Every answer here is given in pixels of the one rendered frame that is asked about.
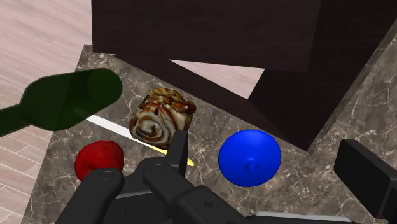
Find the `dark green glass bottle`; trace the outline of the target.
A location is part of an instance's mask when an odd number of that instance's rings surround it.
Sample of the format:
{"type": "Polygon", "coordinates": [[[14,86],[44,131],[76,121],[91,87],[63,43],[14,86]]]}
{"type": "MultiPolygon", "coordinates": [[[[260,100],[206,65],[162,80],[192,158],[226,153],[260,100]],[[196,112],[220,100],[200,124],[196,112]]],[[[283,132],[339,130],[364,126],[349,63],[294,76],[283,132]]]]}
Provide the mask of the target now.
{"type": "Polygon", "coordinates": [[[42,77],[26,87],[18,104],[0,109],[0,137],[30,125],[69,129],[116,102],[119,76],[106,68],[42,77]]]}

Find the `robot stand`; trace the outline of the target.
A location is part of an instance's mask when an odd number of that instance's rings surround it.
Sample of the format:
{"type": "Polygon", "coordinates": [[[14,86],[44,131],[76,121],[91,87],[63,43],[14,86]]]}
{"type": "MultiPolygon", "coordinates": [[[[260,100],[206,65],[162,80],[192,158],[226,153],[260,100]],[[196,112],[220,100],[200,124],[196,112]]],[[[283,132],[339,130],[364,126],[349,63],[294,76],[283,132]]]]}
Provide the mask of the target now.
{"type": "Polygon", "coordinates": [[[112,53],[308,150],[388,30],[397,0],[91,0],[95,52],[112,53]],[[263,69],[248,98],[177,61],[263,69]]]}

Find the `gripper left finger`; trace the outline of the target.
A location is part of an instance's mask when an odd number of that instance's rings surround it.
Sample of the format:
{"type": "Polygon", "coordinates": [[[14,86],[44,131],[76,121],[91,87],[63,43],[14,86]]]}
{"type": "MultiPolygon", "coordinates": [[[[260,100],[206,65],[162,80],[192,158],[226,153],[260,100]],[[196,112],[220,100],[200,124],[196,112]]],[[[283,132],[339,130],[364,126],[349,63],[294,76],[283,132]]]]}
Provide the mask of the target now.
{"type": "Polygon", "coordinates": [[[143,160],[132,174],[144,189],[122,194],[118,169],[87,174],[55,224],[248,224],[206,186],[185,178],[188,133],[177,131],[165,157],[143,160]]]}

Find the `blue round knobbed lid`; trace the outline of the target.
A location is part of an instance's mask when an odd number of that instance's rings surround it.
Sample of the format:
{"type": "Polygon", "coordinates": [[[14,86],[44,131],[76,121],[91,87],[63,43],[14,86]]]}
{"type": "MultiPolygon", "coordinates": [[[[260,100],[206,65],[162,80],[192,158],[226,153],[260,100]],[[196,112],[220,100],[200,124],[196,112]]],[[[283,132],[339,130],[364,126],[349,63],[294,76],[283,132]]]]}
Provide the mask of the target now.
{"type": "Polygon", "coordinates": [[[260,130],[241,130],[223,143],[218,154],[222,175],[241,187],[259,186],[274,177],[281,165],[277,141],[260,130]]]}

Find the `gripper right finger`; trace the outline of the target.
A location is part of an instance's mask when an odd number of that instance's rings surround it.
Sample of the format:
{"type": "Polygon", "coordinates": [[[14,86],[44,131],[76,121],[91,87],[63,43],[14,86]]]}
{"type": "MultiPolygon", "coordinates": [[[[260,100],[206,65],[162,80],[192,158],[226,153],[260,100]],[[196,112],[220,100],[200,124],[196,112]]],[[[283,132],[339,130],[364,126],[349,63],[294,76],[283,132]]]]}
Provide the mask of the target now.
{"type": "Polygon", "coordinates": [[[338,147],[334,172],[376,219],[397,223],[397,170],[354,139],[338,147]]]}

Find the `red apple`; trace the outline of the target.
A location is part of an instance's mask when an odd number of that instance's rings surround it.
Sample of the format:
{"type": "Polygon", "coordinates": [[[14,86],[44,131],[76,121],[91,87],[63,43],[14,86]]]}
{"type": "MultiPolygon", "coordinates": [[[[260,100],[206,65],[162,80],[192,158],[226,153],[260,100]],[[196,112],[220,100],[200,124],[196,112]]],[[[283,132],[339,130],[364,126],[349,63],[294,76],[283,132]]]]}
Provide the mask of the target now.
{"type": "Polygon", "coordinates": [[[74,171],[80,181],[83,181],[88,173],[104,168],[119,171],[124,168],[124,152],[113,141],[100,140],[86,145],[79,151],[74,162],[74,171]]]}

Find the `cinnamon roll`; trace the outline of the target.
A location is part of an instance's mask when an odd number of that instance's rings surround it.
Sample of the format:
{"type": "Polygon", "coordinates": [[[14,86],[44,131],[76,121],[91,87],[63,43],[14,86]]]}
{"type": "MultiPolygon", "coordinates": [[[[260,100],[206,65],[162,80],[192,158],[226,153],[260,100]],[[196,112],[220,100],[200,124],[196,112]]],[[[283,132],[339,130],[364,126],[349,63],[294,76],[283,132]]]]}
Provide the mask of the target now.
{"type": "Polygon", "coordinates": [[[173,89],[150,90],[129,123],[131,136],[160,149],[168,149],[177,130],[188,130],[196,105],[173,89]]]}

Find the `yellow-handled knife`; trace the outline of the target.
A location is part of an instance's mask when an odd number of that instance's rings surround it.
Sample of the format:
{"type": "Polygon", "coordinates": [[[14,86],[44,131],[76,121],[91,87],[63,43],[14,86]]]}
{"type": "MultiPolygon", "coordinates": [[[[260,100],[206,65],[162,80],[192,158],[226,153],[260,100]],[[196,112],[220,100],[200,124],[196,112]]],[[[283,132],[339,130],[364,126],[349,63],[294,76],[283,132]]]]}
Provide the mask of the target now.
{"type": "Polygon", "coordinates": [[[123,127],[121,125],[118,125],[117,123],[113,123],[113,122],[111,122],[109,120],[106,120],[104,118],[101,118],[101,117],[99,117],[97,115],[89,116],[87,118],[87,121],[89,121],[91,123],[94,123],[94,124],[96,124],[96,125],[98,125],[98,126],[100,126],[102,128],[107,129],[107,130],[110,130],[110,131],[112,131],[112,132],[114,132],[116,134],[119,134],[119,135],[123,136],[123,137],[126,137],[126,138],[128,138],[128,139],[130,139],[132,141],[135,141],[135,142],[137,142],[137,143],[139,143],[141,145],[147,146],[147,147],[149,147],[149,148],[151,148],[151,149],[153,149],[153,150],[155,150],[155,151],[157,151],[159,153],[162,153],[164,155],[167,154],[167,150],[157,148],[157,147],[152,146],[150,144],[144,143],[144,142],[142,142],[142,141],[140,141],[140,140],[138,140],[136,138],[133,138],[131,133],[129,132],[128,128],[123,127]]]}

